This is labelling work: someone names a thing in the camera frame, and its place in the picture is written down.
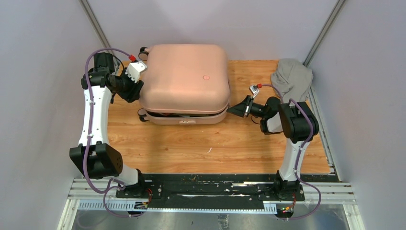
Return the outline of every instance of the black mounting plate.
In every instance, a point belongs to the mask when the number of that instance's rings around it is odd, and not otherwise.
[[[163,183],[162,182],[145,182],[145,190],[152,190],[152,199],[160,199],[162,197]],[[117,191],[115,196],[117,198],[145,198],[148,199],[148,192],[145,191],[142,196],[136,197],[131,194],[129,189]]]
[[[257,191],[265,191],[272,188],[272,184],[258,184],[257,185]],[[299,185],[299,190],[295,193],[296,196],[296,201],[304,201],[305,199],[305,194],[304,193],[300,193],[300,191],[303,191],[303,186]],[[293,196],[292,195],[288,195],[286,197],[286,199],[280,199],[277,196],[275,196],[273,193],[270,194],[260,194],[258,195],[258,200],[262,200],[262,201],[292,201],[293,202]]]

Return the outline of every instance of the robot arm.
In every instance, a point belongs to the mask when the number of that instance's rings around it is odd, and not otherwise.
[[[88,128],[92,119],[90,153],[87,161],[90,178],[119,177],[126,184],[136,184],[140,172],[123,164],[121,154],[109,145],[107,135],[107,118],[109,104],[113,96],[118,94],[127,102],[139,99],[139,92],[143,82],[139,80],[140,74],[147,69],[142,62],[130,63],[120,76],[112,75],[114,72],[113,57],[108,53],[99,53],[94,56],[94,66],[89,73],[93,99],[83,77],[81,83],[85,95],[85,116],[79,146],[71,148],[69,156],[83,174],[83,158],[85,146],[88,141]],[[93,103],[93,114],[90,114],[90,103]]]
[[[228,109],[229,113],[240,117],[254,115],[261,117],[260,128],[265,134],[275,134],[283,131],[287,138],[285,156],[280,169],[277,171],[274,190],[279,194],[291,194],[299,188],[296,173],[300,177],[300,168],[309,141],[318,133],[318,122],[305,102],[297,103],[312,123],[313,134],[309,137],[310,129],[307,120],[296,105],[282,103],[276,97],[268,98],[265,105],[254,103],[259,93],[256,85],[249,87],[252,96],[247,95],[243,102]]]

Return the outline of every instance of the wooden platform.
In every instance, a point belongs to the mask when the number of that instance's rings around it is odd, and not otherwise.
[[[270,83],[277,61],[230,61],[231,105],[250,94],[248,87]],[[255,102],[275,95],[262,88]],[[109,109],[110,145],[130,167],[143,173],[276,173],[286,147],[283,134],[264,135],[249,118],[228,114],[215,125],[159,126],[140,122],[138,102],[116,96]],[[319,136],[311,142],[301,173],[330,173]]]

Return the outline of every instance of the purple cable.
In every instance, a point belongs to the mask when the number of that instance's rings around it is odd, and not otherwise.
[[[89,148],[90,148],[90,143],[91,143],[91,128],[92,128],[92,125],[93,125],[93,103],[92,103],[93,102],[93,91],[91,89],[90,78],[89,78],[89,63],[90,63],[90,60],[92,59],[92,57],[96,53],[99,53],[99,52],[105,51],[105,50],[114,50],[114,51],[118,51],[120,53],[123,53],[123,54],[127,55],[128,57],[131,56],[130,54],[128,54],[128,53],[126,53],[126,52],[124,52],[124,51],[122,51],[120,49],[102,48],[102,49],[98,49],[98,50],[94,51],[92,54],[90,54],[90,56],[86,60],[85,77],[86,77],[86,83],[87,83],[87,86],[88,86],[88,89],[89,89],[89,96],[90,96],[90,117],[89,117],[89,127],[88,127],[88,141],[87,141],[86,148],[85,148],[85,154],[83,156],[83,175],[85,176],[86,181],[88,182],[90,188],[92,188],[93,191],[95,191],[96,193],[99,193],[99,194],[104,194],[104,198],[103,198],[104,207],[106,208],[106,210],[109,213],[113,214],[116,217],[138,217],[138,216],[141,216],[142,214],[128,215],[128,216],[118,215],[118,214],[112,212],[111,210],[109,210],[107,205],[106,205],[106,196],[107,196],[107,193],[111,189],[113,189],[113,188],[117,188],[117,189],[120,189],[120,190],[125,189],[125,183],[123,181],[117,180],[115,178],[111,178],[109,180],[109,182],[107,183],[107,188],[104,191],[102,191],[102,190],[99,190],[98,188],[96,188],[94,186],[94,184],[90,180],[89,173],[88,173],[87,163],[88,163]],[[112,182],[116,182],[121,186],[112,186],[112,187],[110,187]]]
[[[281,92],[280,92],[277,88],[275,88],[275,86],[273,86],[273,85],[271,85],[271,84],[262,84],[262,86],[269,86],[269,87],[272,87],[272,88],[278,93],[278,96],[279,96],[279,98],[280,98],[280,100],[281,100],[281,103],[283,103],[282,94],[281,94]]]
[[[312,187],[312,188],[314,188],[314,189],[317,191],[317,193],[318,193],[318,202],[317,202],[316,207],[315,207],[311,212],[309,212],[309,213],[307,213],[307,214],[305,214],[305,215],[299,216],[299,217],[281,218],[281,219],[284,219],[284,220],[290,220],[290,219],[291,219],[291,220],[295,220],[295,219],[302,219],[302,218],[308,217],[308,216],[312,215],[314,212],[316,212],[316,210],[320,207],[320,203],[321,203],[321,192],[320,192],[320,190],[319,190],[316,186],[314,186],[314,185],[312,185],[312,184],[309,184],[309,183],[303,181],[302,179],[300,179],[300,177],[299,177],[298,174],[297,174],[297,167],[298,167],[298,165],[299,165],[299,159],[300,159],[300,155],[302,154],[302,149],[303,149],[303,147],[305,146],[305,144],[310,141],[310,139],[312,138],[312,135],[313,135],[313,131],[314,131],[313,125],[312,125],[312,122],[310,121],[309,117],[306,115],[306,113],[303,111],[303,109],[300,107],[300,105],[299,105],[295,100],[293,100],[293,99],[291,98],[291,99],[289,100],[289,104],[290,104],[290,103],[293,103],[293,104],[299,109],[299,111],[303,114],[304,118],[306,119],[307,123],[308,123],[309,126],[310,126],[310,133],[309,133],[309,136],[308,136],[307,139],[300,145],[299,151],[297,152],[296,162],[295,162],[295,164],[294,164],[294,170],[295,170],[294,175],[296,176],[296,179],[297,179],[300,183],[303,183],[303,184],[305,184],[305,185],[307,185],[307,186],[309,186],[309,187]]]
[[[96,188],[96,187],[94,186],[94,184],[91,182],[91,180],[90,180],[90,178],[89,178],[88,166],[87,166],[87,163],[88,163],[88,155],[89,155],[89,148],[90,148],[90,142],[91,142],[91,136],[90,136],[90,135],[91,135],[91,128],[92,128],[92,125],[93,125],[93,103],[92,103],[92,102],[93,102],[93,91],[92,91],[92,89],[91,89],[90,78],[89,78],[89,63],[90,63],[90,60],[92,59],[92,57],[93,57],[95,54],[97,54],[97,53],[99,53],[99,52],[101,52],[101,51],[105,51],[105,50],[114,50],[114,51],[118,51],[118,52],[120,52],[120,53],[123,53],[123,54],[127,55],[128,57],[131,56],[130,54],[128,54],[128,53],[126,53],[126,52],[124,52],[124,51],[122,51],[122,50],[120,50],[120,49],[116,49],[116,48],[102,48],[102,49],[98,49],[98,50],[94,51],[92,54],[90,54],[90,56],[89,56],[88,59],[86,60],[86,64],[85,64],[86,83],[87,83],[87,85],[88,85],[89,95],[90,95],[90,117],[89,117],[89,127],[88,127],[88,142],[87,142],[87,144],[86,144],[85,154],[84,154],[84,158],[83,158],[83,175],[85,176],[85,179],[86,179],[86,181],[88,182],[90,188],[92,188],[93,191],[95,191],[96,193],[99,193],[99,194],[106,193],[106,192],[107,192],[107,189],[104,190],[104,191],[102,191],[102,190],[99,190],[98,188]],[[124,184],[124,182],[122,182],[122,181],[120,181],[120,180],[117,180],[117,179],[114,179],[114,178],[110,179],[109,184],[108,184],[108,187],[110,187],[110,184],[111,184],[112,181],[114,181],[114,182],[116,182],[116,183],[118,183],[118,184],[121,184],[121,185],[122,185],[121,189],[125,189],[125,184]]]
[[[139,217],[139,216],[141,216],[142,214],[144,214],[144,212],[143,212],[143,213],[140,213],[140,214],[120,215],[120,214],[117,214],[117,213],[111,211],[111,210],[107,207],[106,196],[107,196],[107,192],[109,192],[109,191],[110,191],[111,189],[113,189],[113,188],[119,189],[120,187],[118,187],[118,186],[113,186],[113,187],[107,188],[107,189],[106,189],[106,193],[105,193],[104,196],[103,196],[103,205],[104,205],[104,208],[105,208],[110,214],[112,214],[112,215],[115,216],[115,217],[120,217],[120,218]]]

